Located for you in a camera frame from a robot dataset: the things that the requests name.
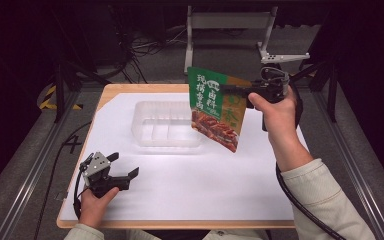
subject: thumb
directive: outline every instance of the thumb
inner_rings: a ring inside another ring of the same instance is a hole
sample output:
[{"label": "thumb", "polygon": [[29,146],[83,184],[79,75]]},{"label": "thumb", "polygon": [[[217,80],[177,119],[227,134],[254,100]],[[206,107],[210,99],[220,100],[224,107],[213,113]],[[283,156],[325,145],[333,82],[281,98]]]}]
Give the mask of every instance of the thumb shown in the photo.
[{"label": "thumb", "polygon": [[257,93],[250,93],[248,95],[248,99],[258,111],[265,112],[267,108],[271,105],[266,99],[264,99]]},{"label": "thumb", "polygon": [[115,198],[115,196],[117,195],[117,193],[119,192],[120,190],[118,189],[118,187],[113,187],[111,190],[109,190],[104,196],[101,197],[101,201],[103,203],[105,203],[105,205],[107,205],[108,203],[111,202],[111,200],[113,200]]}]

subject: table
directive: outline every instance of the table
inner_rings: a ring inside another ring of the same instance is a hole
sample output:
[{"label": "table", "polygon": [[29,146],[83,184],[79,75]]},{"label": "table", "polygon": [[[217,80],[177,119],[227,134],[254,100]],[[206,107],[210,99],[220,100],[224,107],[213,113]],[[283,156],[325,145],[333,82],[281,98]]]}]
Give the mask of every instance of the table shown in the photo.
[{"label": "table", "polygon": [[[187,93],[186,84],[110,84],[105,87],[78,164],[91,149],[99,148],[106,156],[113,151],[120,152],[120,159],[112,163],[110,175],[126,175],[138,166],[140,172],[132,180],[130,189],[120,192],[110,203],[101,227],[293,228],[292,207],[278,186],[267,133],[260,130],[260,112],[247,110],[236,153],[206,137],[199,151],[173,150],[163,154],[155,149],[144,150],[128,139],[130,126],[117,117],[119,109],[122,110],[120,116],[128,123],[134,110],[131,103],[137,101],[135,97],[179,101],[188,100]],[[255,134],[255,128],[261,132]],[[305,145],[299,128],[298,132]],[[261,144],[254,146],[256,140]],[[71,228],[77,223],[72,209],[77,169],[57,219],[61,228]]]}]

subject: human arm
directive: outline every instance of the human arm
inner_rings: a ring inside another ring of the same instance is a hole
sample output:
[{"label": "human arm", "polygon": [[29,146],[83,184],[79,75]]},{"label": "human arm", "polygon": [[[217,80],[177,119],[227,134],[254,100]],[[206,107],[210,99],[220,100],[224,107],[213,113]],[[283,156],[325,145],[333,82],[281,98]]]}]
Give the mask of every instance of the human arm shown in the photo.
[{"label": "human arm", "polygon": [[[289,88],[285,99],[271,104],[258,94],[249,100],[264,113],[269,141],[283,179],[297,200],[313,215],[346,239],[375,239],[326,165],[300,143],[295,129],[295,96]],[[300,239],[331,239],[293,206]]]},{"label": "human arm", "polygon": [[108,191],[103,197],[97,198],[90,189],[82,193],[82,211],[79,223],[70,230],[65,240],[86,239],[103,240],[104,234],[97,230],[101,224],[108,204],[120,190],[115,187]]}]

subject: seasoning packet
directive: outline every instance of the seasoning packet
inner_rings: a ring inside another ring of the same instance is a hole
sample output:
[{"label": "seasoning packet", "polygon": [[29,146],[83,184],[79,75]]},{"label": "seasoning packet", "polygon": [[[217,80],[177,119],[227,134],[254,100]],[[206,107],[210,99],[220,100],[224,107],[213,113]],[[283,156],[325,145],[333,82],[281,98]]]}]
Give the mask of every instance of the seasoning packet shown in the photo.
[{"label": "seasoning packet", "polygon": [[223,93],[221,85],[250,86],[247,80],[207,69],[189,67],[192,128],[236,152],[246,109],[246,98]]}]

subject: person's left hand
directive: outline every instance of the person's left hand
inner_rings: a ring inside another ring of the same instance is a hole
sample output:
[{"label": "person's left hand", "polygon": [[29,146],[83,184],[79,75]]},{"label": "person's left hand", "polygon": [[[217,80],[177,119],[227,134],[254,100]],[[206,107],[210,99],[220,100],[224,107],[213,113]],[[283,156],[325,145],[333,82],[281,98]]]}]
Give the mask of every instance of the person's left hand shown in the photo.
[{"label": "person's left hand", "polygon": [[108,204],[113,200],[120,190],[117,187],[112,188],[101,198],[93,195],[90,189],[82,193],[82,212],[79,223],[92,228],[98,228],[104,217]]}]

